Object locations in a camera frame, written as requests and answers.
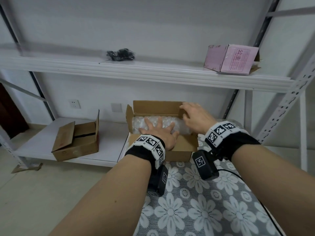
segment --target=forearm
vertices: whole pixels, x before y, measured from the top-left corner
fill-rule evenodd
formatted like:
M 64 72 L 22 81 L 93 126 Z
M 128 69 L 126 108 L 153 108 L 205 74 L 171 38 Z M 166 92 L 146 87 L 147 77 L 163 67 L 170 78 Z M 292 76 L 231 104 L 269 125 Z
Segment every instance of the forearm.
M 243 145 L 232 163 L 285 233 L 311 235 L 315 179 L 261 145 Z
M 150 174 L 149 161 L 126 155 L 88 191 L 50 235 L 132 235 Z

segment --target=cardboard box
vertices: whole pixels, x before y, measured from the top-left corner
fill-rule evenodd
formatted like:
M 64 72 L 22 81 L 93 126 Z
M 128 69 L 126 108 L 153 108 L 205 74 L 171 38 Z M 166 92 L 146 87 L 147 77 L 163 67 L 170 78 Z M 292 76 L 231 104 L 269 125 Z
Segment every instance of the cardboard box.
M 134 110 L 130 105 L 127 106 L 126 120 L 130 132 L 129 146 L 140 136 L 140 134 L 132 134 L 132 118 L 134 116 L 172 116 L 183 118 L 185 111 L 179 106 L 182 102 L 172 101 L 134 101 Z M 189 162 L 192 152 L 198 149 L 198 135 L 179 135 L 176 145 L 170 151 L 166 152 L 165 161 L 183 161 Z
M 204 67 L 217 72 L 250 74 L 260 67 L 259 48 L 240 45 L 209 46 Z
M 99 115 L 100 110 L 98 110 L 95 122 L 77 125 L 71 122 L 59 128 L 52 149 L 52 154 L 57 161 L 98 152 Z

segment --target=white shelf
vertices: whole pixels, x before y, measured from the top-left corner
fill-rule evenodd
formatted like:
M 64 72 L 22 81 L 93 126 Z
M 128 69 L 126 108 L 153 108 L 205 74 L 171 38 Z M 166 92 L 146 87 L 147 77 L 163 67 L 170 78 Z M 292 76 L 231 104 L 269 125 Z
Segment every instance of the white shelf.
M 287 92 L 294 82 L 279 76 L 218 74 L 203 68 L 202 63 L 113 62 L 101 57 L 38 52 L 22 57 L 16 50 L 3 49 L 0 51 L 0 68 L 279 93 Z
M 72 121 L 76 121 L 76 124 L 81 124 L 91 122 L 92 120 L 58 118 L 14 151 L 14 153 L 18 156 L 56 160 L 51 150 L 58 128 Z M 128 133 L 127 124 L 100 121 L 99 151 L 90 155 L 70 159 L 67 162 L 113 167 L 123 153 L 122 149 Z

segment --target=cable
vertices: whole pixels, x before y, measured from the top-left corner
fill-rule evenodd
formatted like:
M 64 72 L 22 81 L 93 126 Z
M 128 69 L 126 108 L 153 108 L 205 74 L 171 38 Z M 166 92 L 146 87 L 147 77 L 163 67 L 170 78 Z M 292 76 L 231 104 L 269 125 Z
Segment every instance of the cable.
M 227 171 L 227 172 L 230 172 L 232 173 L 233 175 L 237 176 L 238 178 L 240 178 L 242 181 L 243 181 L 243 178 L 241 176 L 239 176 L 238 174 L 234 173 L 233 171 L 230 171 L 230 170 L 226 170 L 226 169 L 218 169 L 218 171 Z M 273 223 L 274 227 L 278 230 L 278 233 L 281 235 L 281 236 L 284 236 L 282 234 L 282 232 L 280 231 L 280 229 L 278 228 L 278 226 L 276 225 L 276 223 L 274 222 L 274 220 L 272 219 L 271 215 L 269 214 L 268 210 L 266 209 L 266 207 L 262 204 L 262 202 L 260 200 L 258 200 L 259 203 L 262 205 L 262 207 L 264 208 L 264 210 L 266 211 L 266 214 L 268 215 L 268 217 L 270 218 L 271 222 Z

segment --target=bubble wrap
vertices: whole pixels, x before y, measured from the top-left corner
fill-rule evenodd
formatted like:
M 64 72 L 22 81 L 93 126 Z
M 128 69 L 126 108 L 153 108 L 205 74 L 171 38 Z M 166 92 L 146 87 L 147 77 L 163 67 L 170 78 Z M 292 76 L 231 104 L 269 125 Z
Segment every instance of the bubble wrap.
M 153 123 L 153 126 L 157 126 L 157 118 L 159 116 L 148 116 L 147 118 L 151 123 Z M 185 125 L 183 119 L 179 119 L 176 117 L 162 117 L 162 122 L 163 122 L 163 128 L 168 127 L 172 122 L 175 123 L 175 127 L 172 130 L 171 133 L 175 131 L 179 131 L 180 134 L 191 134 L 191 130 Z M 140 134 L 139 128 L 144 128 L 145 130 L 148 130 L 148 126 L 146 125 L 144 121 L 144 117 L 133 117 L 132 119 L 132 132 L 136 134 Z

